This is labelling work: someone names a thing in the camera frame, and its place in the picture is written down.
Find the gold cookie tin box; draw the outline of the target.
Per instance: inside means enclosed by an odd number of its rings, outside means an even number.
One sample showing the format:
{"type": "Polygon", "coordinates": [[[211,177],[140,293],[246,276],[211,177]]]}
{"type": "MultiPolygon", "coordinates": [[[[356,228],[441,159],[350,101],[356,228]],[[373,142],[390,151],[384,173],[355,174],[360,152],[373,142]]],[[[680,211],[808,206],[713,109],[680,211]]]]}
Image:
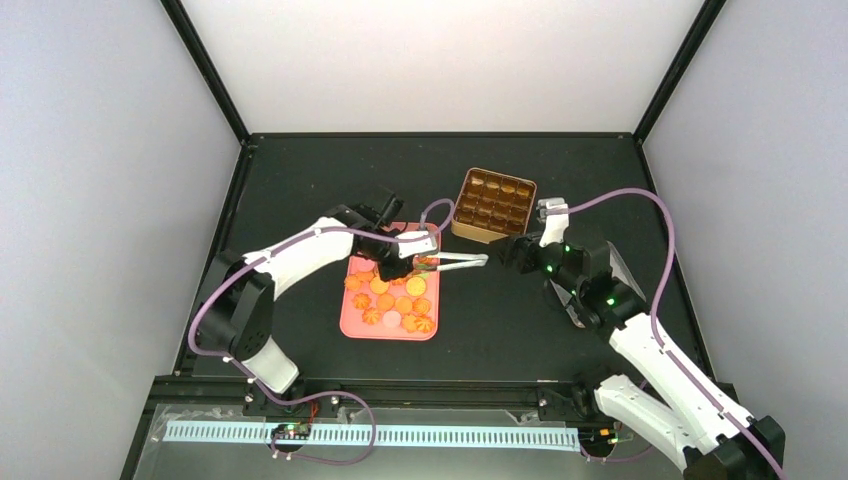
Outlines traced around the gold cookie tin box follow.
{"type": "Polygon", "coordinates": [[[526,233],[535,204],[535,182],[482,168],[465,175],[451,220],[460,238],[489,244],[526,233]]]}

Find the pink plastic tray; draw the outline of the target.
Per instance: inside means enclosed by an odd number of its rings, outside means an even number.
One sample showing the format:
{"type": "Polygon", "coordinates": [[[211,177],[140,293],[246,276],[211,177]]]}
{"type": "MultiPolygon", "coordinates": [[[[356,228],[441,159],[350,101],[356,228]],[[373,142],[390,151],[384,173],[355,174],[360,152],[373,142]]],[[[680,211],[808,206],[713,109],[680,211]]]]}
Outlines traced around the pink plastic tray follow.
{"type": "Polygon", "coordinates": [[[439,327],[440,265],[433,256],[414,259],[412,273],[383,281],[374,261],[348,260],[339,328],[348,338],[424,342],[439,327]]]}

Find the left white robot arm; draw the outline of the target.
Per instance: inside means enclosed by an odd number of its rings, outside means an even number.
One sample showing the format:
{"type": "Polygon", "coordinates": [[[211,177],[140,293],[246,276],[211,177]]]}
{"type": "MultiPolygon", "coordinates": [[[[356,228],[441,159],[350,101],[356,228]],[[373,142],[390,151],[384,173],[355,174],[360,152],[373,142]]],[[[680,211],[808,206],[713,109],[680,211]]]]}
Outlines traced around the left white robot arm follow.
{"type": "Polygon", "coordinates": [[[375,209],[338,205],[305,230],[262,250],[215,257],[201,285],[187,334],[189,349],[235,364],[276,394],[288,390],[299,368],[272,336],[275,302],[288,289],[327,265],[351,257],[371,261],[381,281],[404,278],[435,259],[434,267],[483,266],[485,254],[454,254],[440,246],[442,226],[421,218],[411,230],[393,229],[403,203],[375,209]]]}

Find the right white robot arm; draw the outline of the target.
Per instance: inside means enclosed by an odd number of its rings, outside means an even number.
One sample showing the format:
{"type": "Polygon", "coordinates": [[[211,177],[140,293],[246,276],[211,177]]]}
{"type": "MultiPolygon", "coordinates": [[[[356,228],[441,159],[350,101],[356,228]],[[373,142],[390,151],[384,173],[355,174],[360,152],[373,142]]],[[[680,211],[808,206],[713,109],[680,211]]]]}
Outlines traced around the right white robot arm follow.
{"type": "Polygon", "coordinates": [[[502,265],[539,272],[579,328],[597,334],[652,387],[624,374],[587,378],[569,401],[580,417],[601,413],[635,431],[686,479],[783,479],[786,436],[770,416],[754,417],[704,374],[653,319],[612,245],[597,233],[505,237],[491,248],[502,265]]]}

